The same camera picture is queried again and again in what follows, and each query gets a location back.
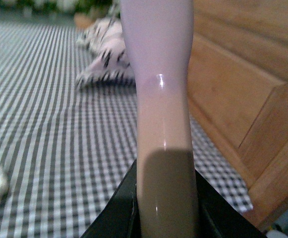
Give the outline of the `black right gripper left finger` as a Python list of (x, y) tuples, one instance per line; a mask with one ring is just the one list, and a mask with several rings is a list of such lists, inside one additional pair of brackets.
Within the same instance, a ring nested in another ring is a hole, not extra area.
[(83, 233), (83, 238), (140, 237), (136, 172), (134, 161), (103, 211)]

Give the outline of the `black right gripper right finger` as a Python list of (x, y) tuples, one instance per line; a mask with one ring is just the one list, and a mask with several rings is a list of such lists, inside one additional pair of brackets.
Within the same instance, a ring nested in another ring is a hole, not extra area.
[(196, 186), (201, 238), (265, 238), (239, 214), (198, 172)]

